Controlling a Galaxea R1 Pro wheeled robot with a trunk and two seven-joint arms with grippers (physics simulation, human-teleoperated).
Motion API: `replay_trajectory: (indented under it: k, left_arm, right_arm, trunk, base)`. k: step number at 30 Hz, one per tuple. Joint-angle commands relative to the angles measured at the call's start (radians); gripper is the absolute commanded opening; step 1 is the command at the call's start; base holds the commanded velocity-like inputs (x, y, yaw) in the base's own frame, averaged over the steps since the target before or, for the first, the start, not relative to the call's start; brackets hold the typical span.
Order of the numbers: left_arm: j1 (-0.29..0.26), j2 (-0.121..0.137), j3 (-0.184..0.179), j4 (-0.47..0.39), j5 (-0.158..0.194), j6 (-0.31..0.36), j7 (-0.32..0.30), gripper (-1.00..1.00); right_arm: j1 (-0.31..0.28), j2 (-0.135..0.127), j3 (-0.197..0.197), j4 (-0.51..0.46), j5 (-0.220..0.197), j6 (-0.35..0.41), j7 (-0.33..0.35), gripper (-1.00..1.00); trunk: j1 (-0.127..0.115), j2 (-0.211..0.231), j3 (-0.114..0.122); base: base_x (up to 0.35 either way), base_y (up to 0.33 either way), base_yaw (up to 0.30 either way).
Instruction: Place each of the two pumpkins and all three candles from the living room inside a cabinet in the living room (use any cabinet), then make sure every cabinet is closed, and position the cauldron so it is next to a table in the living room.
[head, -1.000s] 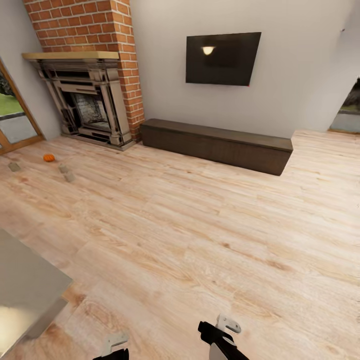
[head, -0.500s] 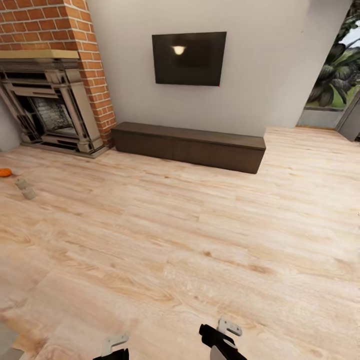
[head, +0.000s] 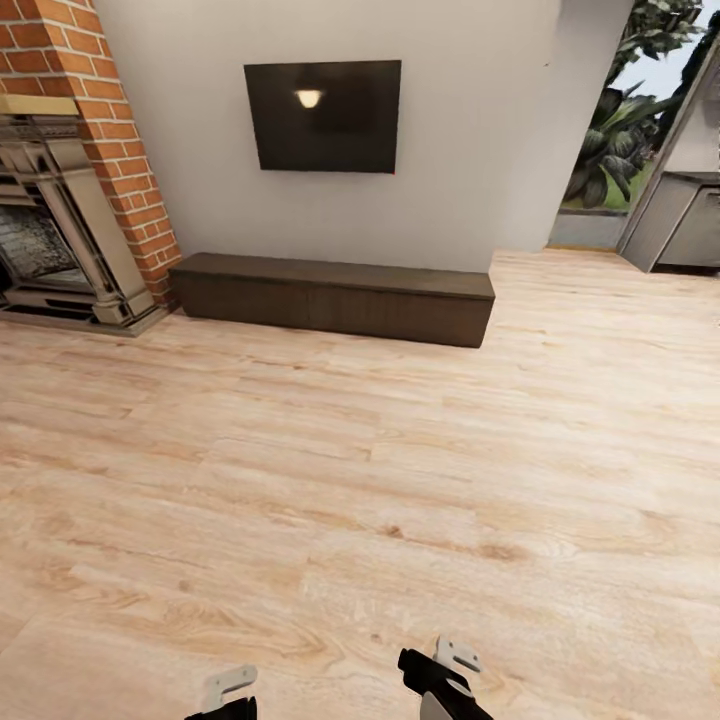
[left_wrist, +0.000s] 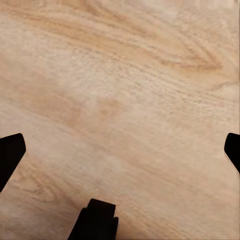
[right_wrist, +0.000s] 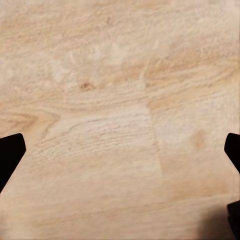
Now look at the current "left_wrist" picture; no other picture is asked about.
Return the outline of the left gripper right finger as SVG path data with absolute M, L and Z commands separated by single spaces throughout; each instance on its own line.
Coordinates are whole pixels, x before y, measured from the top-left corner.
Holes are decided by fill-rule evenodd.
M 240 173 L 240 135 L 229 133 L 225 141 L 224 151 Z

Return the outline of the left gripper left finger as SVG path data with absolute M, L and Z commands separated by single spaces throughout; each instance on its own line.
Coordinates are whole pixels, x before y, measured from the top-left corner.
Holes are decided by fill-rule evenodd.
M 21 133 L 0 138 L 0 193 L 26 152 Z

